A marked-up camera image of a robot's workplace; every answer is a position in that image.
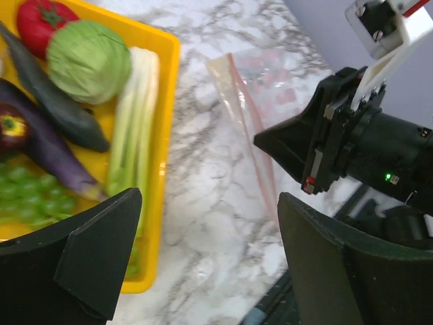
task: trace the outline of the white marble surface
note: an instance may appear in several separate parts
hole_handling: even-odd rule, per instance
[[[237,324],[287,264],[205,63],[229,51],[281,47],[313,76],[308,95],[326,65],[282,0],[87,1],[182,42],[158,279],[142,295],[121,296],[111,324]],[[308,200],[332,213],[354,186],[345,181]],[[288,187],[306,199],[298,184]]]

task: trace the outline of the red tomato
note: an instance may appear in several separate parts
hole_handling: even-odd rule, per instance
[[[78,16],[63,3],[50,0],[27,0],[18,8],[17,29],[23,44],[40,59],[46,51],[53,33]]]

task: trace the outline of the transparent plastic bag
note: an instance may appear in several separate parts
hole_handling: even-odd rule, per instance
[[[309,196],[252,143],[257,133],[300,114],[320,80],[331,73],[307,70],[301,60],[298,54],[282,49],[249,49],[228,53],[207,64],[222,103],[245,139],[263,201],[276,220],[280,192],[290,192],[328,215],[333,215],[340,206],[337,202],[332,204],[333,187],[326,193]]]

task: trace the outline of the yellow tray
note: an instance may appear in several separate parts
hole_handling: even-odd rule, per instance
[[[0,1],[0,20],[11,31],[16,33],[15,17],[18,4],[23,0]],[[57,0],[71,8],[80,18],[92,19],[115,30],[123,37],[128,46],[138,46],[154,51],[160,58],[160,88],[158,103],[152,130],[152,148],[150,152],[150,178],[152,188],[147,198],[148,206],[143,221],[143,234],[137,248],[139,250],[140,273],[135,278],[125,279],[122,293],[142,293],[147,290],[156,278],[158,264],[158,249],[160,243],[162,206],[164,203],[164,182],[166,174],[166,161],[168,156],[168,143],[170,138],[173,102],[179,68],[180,42],[166,32],[147,26],[145,24],[119,16],[107,10],[90,5],[80,0]],[[3,53],[5,43],[0,40],[0,53]],[[20,86],[16,72],[10,59],[5,61],[4,78]],[[95,117],[101,124],[104,134],[112,138],[114,126],[114,108],[116,99],[95,108]],[[106,182],[109,154],[98,154],[89,150],[72,146],[78,159],[87,170],[100,181]],[[23,163],[31,164],[23,158]],[[80,200],[77,212],[84,211],[95,205],[94,202]],[[10,239],[28,233],[30,230],[20,224],[6,224],[0,226],[0,239]]]

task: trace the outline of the cabbage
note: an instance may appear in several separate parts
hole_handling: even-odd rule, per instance
[[[131,72],[122,37],[91,20],[69,22],[47,49],[49,77],[74,100],[98,105],[119,93]]]

